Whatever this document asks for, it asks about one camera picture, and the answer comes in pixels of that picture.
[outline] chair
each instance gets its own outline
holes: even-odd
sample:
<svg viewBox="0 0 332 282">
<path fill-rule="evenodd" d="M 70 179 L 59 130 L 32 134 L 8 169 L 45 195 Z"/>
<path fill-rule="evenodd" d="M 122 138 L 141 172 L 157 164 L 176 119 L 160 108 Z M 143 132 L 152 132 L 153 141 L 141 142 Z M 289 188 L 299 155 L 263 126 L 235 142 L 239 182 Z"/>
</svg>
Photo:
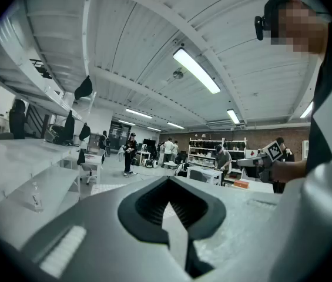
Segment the chair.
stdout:
<svg viewBox="0 0 332 282">
<path fill-rule="evenodd" d="M 207 182 L 206 177 L 201 172 L 198 172 L 197 170 L 193 170 L 193 169 L 190 171 L 189 178 L 192 180 L 197 180 L 197 181 L 204 182 L 204 183 Z"/>
<path fill-rule="evenodd" d="M 12 133 L 1 133 L 0 140 L 13 140 L 14 135 Z"/>
</svg>

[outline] person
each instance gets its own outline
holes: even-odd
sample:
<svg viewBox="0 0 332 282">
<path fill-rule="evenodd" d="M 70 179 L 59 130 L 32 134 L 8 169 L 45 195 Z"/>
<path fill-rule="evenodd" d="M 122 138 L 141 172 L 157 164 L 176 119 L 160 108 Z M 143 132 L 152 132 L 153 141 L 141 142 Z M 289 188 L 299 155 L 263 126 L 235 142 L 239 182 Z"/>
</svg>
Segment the person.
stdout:
<svg viewBox="0 0 332 282">
<path fill-rule="evenodd" d="M 162 168 L 165 167 L 165 163 L 171 161 L 172 158 L 172 150 L 174 148 L 173 143 L 171 142 L 172 138 L 168 138 L 168 141 L 165 142 L 165 156 L 163 158 Z"/>
<path fill-rule="evenodd" d="M 224 180 L 224 177 L 226 176 L 227 172 L 230 170 L 230 164 L 231 164 L 231 155 L 228 150 L 223 149 L 222 145 L 217 145 L 216 147 L 216 156 L 215 156 L 215 165 L 216 168 L 223 171 L 222 177 L 220 180 L 220 184 L 222 185 L 222 182 Z"/>
<path fill-rule="evenodd" d="M 313 117 L 332 91 L 332 22 L 324 22 L 300 0 L 269 0 L 264 6 L 264 17 L 272 39 L 291 45 L 294 51 L 318 55 L 321 60 L 314 90 L 308 158 L 273 164 L 273 179 L 288 182 L 305 177 L 316 166 L 332 159 L 327 141 Z"/>
<path fill-rule="evenodd" d="M 162 142 L 159 147 L 159 160 L 158 160 L 159 165 L 163 164 L 164 158 L 165 158 L 165 143 Z"/>
<path fill-rule="evenodd" d="M 118 152 L 118 158 L 119 158 L 119 161 L 121 162 L 121 160 L 123 159 L 123 156 L 124 156 L 124 145 L 122 145 L 119 149 L 119 152 Z"/>
<path fill-rule="evenodd" d="M 105 162 L 105 154 L 107 147 L 107 131 L 103 131 L 103 135 L 99 138 L 98 156 L 102 156 L 102 164 Z"/>
<path fill-rule="evenodd" d="M 179 152 L 179 145 L 177 145 L 177 141 L 175 141 L 173 144 L 173 149 L 172 149 L 172 161 L 173 162 L 175 162 L 178 152 Z"/>
<path fill-rule="evenodd" d="M 137 141 L 135 140 L 136 134 L 131 133 L 129 140 L 126 142 L 124 150 L 125 150 L 125 169 L 124 176 L 128 177 L 129 174 L 133 172 L 130 171 L 130 165 L 132 164 L 132 159 L 136 156 L 137 152 Z"/>
<path fill-rule="evenodd" d="M 279 158 L 279 161 L 281 162 L 295 162 L 295 156 L 291 149 L 287 148 L 286 145 L 284 144 L 284 139 L 282 137 L 278 137 L 276 139 L 279 147 L 281 148 L 282 152 L 282 157 Z M 275 181 L 273 183 L 273 190 L 274 193 L 283 193 L 285 183 L 280 183 L 280 181 Z"/>
</svg>

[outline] fluorescent light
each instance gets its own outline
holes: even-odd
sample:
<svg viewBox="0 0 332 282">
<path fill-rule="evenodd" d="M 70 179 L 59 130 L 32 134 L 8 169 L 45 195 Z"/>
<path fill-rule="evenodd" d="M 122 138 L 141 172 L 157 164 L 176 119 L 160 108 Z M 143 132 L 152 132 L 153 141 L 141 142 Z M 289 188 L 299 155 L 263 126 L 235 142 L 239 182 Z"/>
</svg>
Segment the fluorescent light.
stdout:
<svg viewBox="0 0 332 282">
<path fill-rule="evenodd" d="M 231 120 L 234 121 L 236 125 L 240 123 L 233 109 L 227 110 L 227 113 L 230 115 Z"/>
<path fill-rule="evenodd" d="M 156 130 L 157 132 L 161 132 L 160 129 L 154 129 L 153 127 L 147 127 L 148 129 Z"/>
<path fill-rule="evenodd" d="M 119 120 L 119 122 L 125 123 L 125 124 L 127 124 L 127 125 L 135 125 L 134 123 L 130 123 L 130 122 L 123 121 L 123 120 Z"/>
<path fill-rule="evenodd" d="M 178 129 L 184 129 L 182 126 L 180 126 L 180 125 L 174 125 L 174 124 L 171 123 L 171 122 L 167 122 L 167 124 L 168 124 L 168 125 L 172 125 L 172 126 L 174 126 L 174 127 L 177 127 Z"/>
<path fill-rule="evenodd" d="M 136 112 L 135 110 L 126 109 L 125 111 L 127 111 L 127 112 L 129 112 L 129 113 L 132 113 L 132 114 L 140 115 L 140 116 L 143 116 L 143 117 L 146 117 L 146 118 L 149 118 L 149 119 L 152 118 L 152 117 L 149 116 L 149 115 L 145 115 L 145 114 L 142 114 L 142 113 Z"/>
<path fill-rule="evenodd" d="M 312 111 L 313 108 L 313 100 L 311 101 L 311 103 L 308 105 L 307 109 L 304 111 L 303 114 L 301 114 L 300 118 L 305 118 L 307 117 L 307 115 Z"/>
<path fill-rule="evenodd" d="M 183 49 L 179 48 L 174 54 L 173 58 L 181 63 L 186 69 L 190 71 L 201 83 L 211 91 L 212 94 L 220 92 L 219 87 L 213 79 L 206 73 L 206 71 Z"/>
</svg>

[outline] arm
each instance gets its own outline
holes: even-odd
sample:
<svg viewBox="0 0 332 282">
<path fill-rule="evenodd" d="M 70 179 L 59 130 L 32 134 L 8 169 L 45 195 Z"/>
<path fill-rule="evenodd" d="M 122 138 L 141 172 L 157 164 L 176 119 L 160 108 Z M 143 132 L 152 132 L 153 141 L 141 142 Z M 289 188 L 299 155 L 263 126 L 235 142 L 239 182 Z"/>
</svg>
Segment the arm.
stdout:
<svg viewBox="0 0 332 282">
<path fill-rule="evenodd" d="M 273 163 L 273 180 L 287 183 L 290 180 L 299 179 L 306 176 L 307 160 L 299 162 L 280 162 Z"/>
</svg>

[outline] hair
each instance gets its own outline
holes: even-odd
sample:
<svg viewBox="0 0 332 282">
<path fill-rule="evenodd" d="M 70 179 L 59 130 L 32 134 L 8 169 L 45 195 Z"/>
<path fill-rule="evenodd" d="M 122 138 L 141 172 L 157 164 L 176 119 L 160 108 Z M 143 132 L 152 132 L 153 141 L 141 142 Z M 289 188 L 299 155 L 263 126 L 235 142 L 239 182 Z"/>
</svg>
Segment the hair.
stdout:
<svg viewBox="0 0 332 282">
<path fill-rule="evenodd" d="M 276 139 L 276 141 L 277 141 L 278 145 L 281 145 L 282 143 L 284 143 L 284 140 L 283 140 L 282 137 L 278 137 L 278 138 Z"/>
</svg>

